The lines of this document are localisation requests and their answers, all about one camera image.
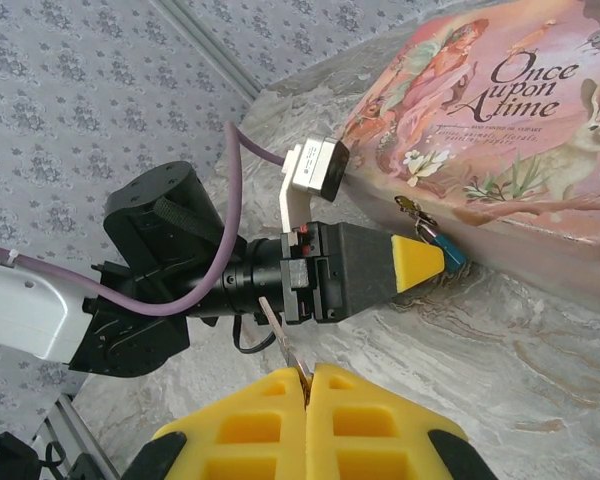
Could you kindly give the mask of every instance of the patterned wallpaper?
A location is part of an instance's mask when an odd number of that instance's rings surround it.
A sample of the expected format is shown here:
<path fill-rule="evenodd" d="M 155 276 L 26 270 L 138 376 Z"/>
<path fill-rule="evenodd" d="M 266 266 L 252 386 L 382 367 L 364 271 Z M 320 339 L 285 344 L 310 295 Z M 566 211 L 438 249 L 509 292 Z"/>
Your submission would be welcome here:
<path fill-rule="evenodd" d="M 263 85 L 455 0 L 188 0 Z"/>
<path fill-rule="evenodd" d="M 0 245 L 116 259 L 107 194 L 172 160 L 204 177 L 247 107 L 146 1 L 0 0 Z M 0 431 L 31 436 L 80 379 L 0 348 Z"/>

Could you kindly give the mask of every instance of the decorative box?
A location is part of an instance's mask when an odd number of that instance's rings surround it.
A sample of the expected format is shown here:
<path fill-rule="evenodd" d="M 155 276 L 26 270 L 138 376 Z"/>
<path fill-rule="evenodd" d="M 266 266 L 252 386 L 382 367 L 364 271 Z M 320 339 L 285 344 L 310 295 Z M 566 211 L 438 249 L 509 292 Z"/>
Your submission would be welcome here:
<path fill-rule="evenodd" d="M 600 312 L 600 0 L 437 18 L 350 115 L 345 188 L 416 202 L 474 260 Z"/>

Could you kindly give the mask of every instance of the marble surface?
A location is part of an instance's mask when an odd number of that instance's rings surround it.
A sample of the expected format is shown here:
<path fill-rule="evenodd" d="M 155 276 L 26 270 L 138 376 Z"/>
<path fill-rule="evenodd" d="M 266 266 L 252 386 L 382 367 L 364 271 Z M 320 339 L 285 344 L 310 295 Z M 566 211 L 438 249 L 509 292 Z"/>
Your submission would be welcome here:
<path fill-rule="evenodd" d="M 414 25 L 350 50 L 264 91 L 243 130 L 284 154 L 309 132 L 336 129 Z M 279 231 L 279 171 L 245 155 L 242 233 Z M 221 161 L 205 186 L 226 207 Z M 344 195 L 314 218 L 373 226 Z M 252 356 L 231 343 L 230 320 L 190 322 L 191 348 L 137 379 L 92 377 L 75 406 L 124 470 L 162 425 L 282 366 L 276 348 Z M 425 285 L 347 321 L 288 328 L 314 362 L 334 362 L 448 416 L 499 479 L 600 479 L 600 316 L 504 275 L 475 268 Z M 244 342 L 268 332 L 247 325 Z"/>

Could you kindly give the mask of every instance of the illustrated box lid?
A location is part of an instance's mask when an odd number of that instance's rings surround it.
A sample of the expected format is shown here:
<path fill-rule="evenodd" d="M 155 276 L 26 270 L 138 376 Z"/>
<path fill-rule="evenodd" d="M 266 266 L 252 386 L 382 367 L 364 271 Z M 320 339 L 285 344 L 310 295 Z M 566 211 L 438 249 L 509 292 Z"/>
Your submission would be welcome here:
<path fill-rule="evenodd" d="M 519 0 L 422 26 L 341 132 L 388 202 L 600 248 L 600 0 Z"/>

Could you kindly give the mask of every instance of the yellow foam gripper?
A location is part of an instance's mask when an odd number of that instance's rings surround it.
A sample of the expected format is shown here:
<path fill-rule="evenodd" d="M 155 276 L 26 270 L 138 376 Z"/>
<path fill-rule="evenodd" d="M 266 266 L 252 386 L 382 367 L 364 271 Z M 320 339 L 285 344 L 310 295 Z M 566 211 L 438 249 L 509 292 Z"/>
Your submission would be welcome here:
<path fill-rule="evenodd" d="M 452 421 L 340 367 L 319 364 L 306 408 L 278 370 L 162 428 L 187 442 L 166 480 L 451 480 L 428 439 Z"/>
<path fill-rule="evenodd" d="M 394 235 L 393 262 L 398 293 L 429 280 L 444 270 L 444 254 L 435 245 Z"/>

